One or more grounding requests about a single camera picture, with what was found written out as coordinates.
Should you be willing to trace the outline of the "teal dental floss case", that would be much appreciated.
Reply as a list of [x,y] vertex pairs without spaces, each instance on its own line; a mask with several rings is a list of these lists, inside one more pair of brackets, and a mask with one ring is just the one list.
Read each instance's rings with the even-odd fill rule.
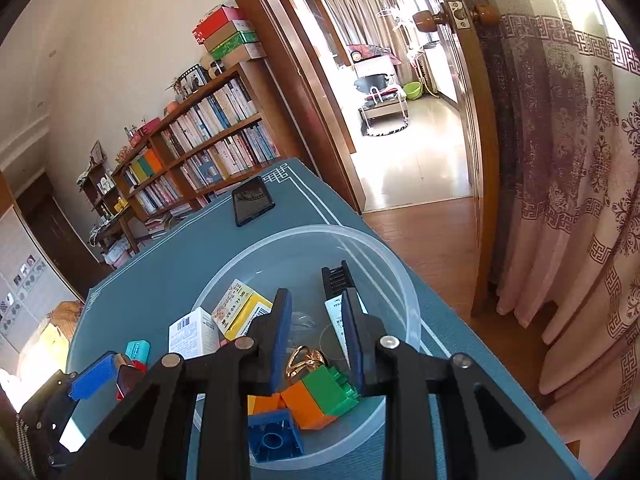
[[148,364],[151,345],[144,339],[130,340],[127,342],[125,354],[132,362]]

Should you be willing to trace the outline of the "white baby wash box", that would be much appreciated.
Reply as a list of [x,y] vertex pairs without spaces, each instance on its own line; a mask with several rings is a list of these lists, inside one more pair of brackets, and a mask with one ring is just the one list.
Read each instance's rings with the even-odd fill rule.
[[198,307],[168,327],[168,352],[194,359],[219,349],[219,330],[212,316]]

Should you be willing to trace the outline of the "yellow orange toy block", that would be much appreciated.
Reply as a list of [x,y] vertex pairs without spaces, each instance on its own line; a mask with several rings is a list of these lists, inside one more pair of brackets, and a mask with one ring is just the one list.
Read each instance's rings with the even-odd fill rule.
[[280,393],[273,393],[271,396],[248,396],[247,413],[250,415],[264,414],[283,410],[286,404]]

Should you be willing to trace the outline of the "blue toy block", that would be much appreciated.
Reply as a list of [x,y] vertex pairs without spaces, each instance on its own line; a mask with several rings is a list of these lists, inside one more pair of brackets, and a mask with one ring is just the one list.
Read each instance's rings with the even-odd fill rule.
[[257,463],[289,460],[304,454],[299,428],[288,408],[248,416],[247,439]]

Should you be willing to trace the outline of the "yellow ointment box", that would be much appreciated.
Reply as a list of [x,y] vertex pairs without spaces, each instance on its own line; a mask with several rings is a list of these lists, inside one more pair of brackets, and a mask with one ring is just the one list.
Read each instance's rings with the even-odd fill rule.
[[272,302],[247,284],[234,280],[212,312],[212,319],[227,340],[247,334],[254,318],[269,314]]

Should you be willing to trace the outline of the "clear plastic bowl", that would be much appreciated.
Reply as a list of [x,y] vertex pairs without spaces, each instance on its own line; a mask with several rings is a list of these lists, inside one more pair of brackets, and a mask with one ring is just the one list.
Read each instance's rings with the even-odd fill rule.
[[[239,252],[204,286],[195,307],[213,311],[233,281],[272,299],[280,288],[292,295],[288,348],[318,349],[341,372],[348,363],[328,311],[321,271],[348,266],[364,310],[379,318],[386,334],[413,348],[421,343],[420,308],[408,271],[374,237],[346,226],[302,226],[270,235]],[[255,479],[332,479],[338,474],[374,479],[381,455],[369,444],[384,434],[385,401],[367,398],[320,431],[302,435],[304,455],[254,463]]]

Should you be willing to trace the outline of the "small orange green block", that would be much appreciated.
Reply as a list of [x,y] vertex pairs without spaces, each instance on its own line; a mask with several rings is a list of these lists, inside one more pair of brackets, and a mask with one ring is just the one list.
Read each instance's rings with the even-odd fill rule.
[[280,392],[301,430],[317,431],[351,411],[360,395],[336,367],[320,366]]

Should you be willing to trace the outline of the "gold metal ring puzzle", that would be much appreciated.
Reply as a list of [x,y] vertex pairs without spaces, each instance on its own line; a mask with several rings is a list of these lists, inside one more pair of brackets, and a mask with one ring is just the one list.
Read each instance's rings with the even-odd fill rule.
[[285,364],[284,377],[289,385],[302,378],[306,373],[318,370],[326,366],[328,360],[318,349],[311,349],[304,344],[296,347],[288,357]]

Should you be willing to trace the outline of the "pale green medicine box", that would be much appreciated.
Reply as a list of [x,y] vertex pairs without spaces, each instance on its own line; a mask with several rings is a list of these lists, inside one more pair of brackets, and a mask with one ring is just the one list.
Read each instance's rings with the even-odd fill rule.
[[349,369],[348,349],[342,317],[342,297],[336,296],[324,303],[329,324],[322,330],[320,351],[341,370]]

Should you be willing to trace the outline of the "black comb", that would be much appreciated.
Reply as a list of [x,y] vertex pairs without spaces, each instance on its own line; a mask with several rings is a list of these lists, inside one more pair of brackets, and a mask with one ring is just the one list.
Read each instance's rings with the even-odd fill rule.
[[349,288],[355,288],[356,284],[350,273],[345,260],[336,268],[324,266],[321,269],[322,285],[326,300],[341,297],[342,293]]

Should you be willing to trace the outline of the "small wooden shelf desk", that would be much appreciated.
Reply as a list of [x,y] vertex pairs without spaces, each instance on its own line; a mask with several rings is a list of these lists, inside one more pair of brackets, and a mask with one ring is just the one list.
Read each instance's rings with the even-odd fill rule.
[[129,225],[134,218],[134,210],[120,194],[106,158],[97,159],[91,155],[88,168],[77,178],[76,184],[90,203],[91,210],[98,215],[89,233],[89,246],[99,249],[105,256],[120,240],[126,240],[128,254],[137,255],[139,243]]

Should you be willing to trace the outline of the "black smartphone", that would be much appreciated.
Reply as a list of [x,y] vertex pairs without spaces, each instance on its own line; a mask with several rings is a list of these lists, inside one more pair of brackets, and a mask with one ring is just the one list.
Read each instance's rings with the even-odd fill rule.
[[245,226],[276,206],[261,176],[242,183],[231,196],[237,226]]

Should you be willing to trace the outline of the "wooden bookshelf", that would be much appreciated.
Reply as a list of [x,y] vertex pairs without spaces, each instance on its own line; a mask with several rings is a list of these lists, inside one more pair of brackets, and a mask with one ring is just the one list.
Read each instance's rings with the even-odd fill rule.
[[266,62],[239,62],[154,122],[113,179],[146,221],[201,208],[214,193],[290,157],[307,155]]

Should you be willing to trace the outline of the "patterned pink curtain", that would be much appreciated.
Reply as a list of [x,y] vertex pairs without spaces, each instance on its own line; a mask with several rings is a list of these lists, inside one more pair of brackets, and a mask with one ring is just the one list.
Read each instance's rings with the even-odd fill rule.
[[482,32],[498,120],[497,310],[554,315],[538,389],[600,474],[639,417],[639,61],[602,26],[506,14]]

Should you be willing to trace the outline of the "stacked gift boxes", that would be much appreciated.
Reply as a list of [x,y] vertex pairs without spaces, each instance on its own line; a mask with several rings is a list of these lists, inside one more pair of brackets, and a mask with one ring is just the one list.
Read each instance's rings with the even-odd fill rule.
[[211,74],[266,56],[254,26],[236,6],[215,6],[194,27],[192,36],[205,50],[200,65]]

